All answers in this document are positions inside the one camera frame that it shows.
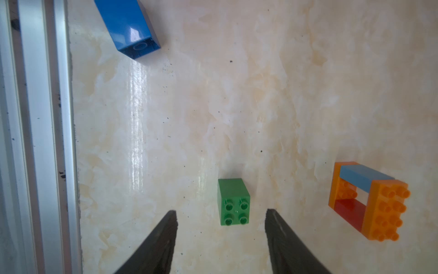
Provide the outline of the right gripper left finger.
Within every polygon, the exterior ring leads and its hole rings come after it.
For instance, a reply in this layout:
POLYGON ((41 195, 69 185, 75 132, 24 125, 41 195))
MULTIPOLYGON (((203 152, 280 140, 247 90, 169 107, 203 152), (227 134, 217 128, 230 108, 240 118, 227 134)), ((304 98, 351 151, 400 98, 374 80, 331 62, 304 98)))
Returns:
POLYGON ((168 274, 177 236, 177 214, 168 211, 117 274, 168 274))

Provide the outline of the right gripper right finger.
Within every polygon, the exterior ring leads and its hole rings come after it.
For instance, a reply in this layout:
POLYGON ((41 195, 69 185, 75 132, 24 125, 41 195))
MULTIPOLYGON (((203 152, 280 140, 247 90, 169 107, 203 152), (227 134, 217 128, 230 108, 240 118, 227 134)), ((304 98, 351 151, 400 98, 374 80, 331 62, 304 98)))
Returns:
POLYGON ((268 209, 265 232, 274 274, 328 274, 275 209, 268 209))

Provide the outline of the red lego brick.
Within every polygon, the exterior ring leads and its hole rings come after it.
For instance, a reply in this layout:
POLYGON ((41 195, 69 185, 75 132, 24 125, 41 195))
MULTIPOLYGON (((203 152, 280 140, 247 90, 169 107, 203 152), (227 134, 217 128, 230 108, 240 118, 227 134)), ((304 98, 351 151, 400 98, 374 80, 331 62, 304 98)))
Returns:
POLYGON ((356 199, 336 200, 334 210, 359 232, 362 231, 366 206, 356 199))

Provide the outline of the green lego brick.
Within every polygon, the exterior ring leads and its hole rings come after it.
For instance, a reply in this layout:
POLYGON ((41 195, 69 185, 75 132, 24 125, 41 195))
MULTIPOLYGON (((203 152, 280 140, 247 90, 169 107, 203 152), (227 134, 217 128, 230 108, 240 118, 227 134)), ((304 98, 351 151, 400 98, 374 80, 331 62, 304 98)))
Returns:
POLYGON ((241 178, 219 179, 217 194, 222 226, 249 223, 251 197, 241 178))

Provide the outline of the orange lego plate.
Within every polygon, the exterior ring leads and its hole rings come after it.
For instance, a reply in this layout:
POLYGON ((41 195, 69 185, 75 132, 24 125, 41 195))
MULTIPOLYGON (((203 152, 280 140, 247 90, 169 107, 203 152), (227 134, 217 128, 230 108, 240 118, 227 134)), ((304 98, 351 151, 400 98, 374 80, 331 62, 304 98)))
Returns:
POLYGON ((334 209, 337 200, 355 199, 358 196, 357 187, 340 177, 342 166, 358 165, 357 162, 336 162, 334 164, 328 205, 334 209))
POLYGON ((361 233, 369 240, 397 241, 400 217, 407 210, 404 201, 410 195, 408 184, 400 180, 372 181, 361 233))

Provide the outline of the orange lego plate bottom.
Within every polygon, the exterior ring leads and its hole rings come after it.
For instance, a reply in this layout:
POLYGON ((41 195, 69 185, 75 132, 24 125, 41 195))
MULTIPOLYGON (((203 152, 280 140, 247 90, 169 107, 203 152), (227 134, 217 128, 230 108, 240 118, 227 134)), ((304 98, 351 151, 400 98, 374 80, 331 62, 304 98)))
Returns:
POLYGON ((397 241, 400 217, 407 210, 404 201, 410 195, 408 184, 400 180, 372 181, 361 233, 369 240, 397 241))

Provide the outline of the light blue lego brick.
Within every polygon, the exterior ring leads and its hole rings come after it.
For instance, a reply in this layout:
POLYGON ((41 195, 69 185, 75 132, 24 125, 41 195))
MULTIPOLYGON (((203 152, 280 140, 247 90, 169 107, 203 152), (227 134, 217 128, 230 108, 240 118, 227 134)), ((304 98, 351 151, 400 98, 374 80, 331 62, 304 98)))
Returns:
POLYGON ((374 180, 393 180, 394 177, 383 174, 361 164, 344 165, 341 167, 339 177, 366 193, 370 192, 374 180))

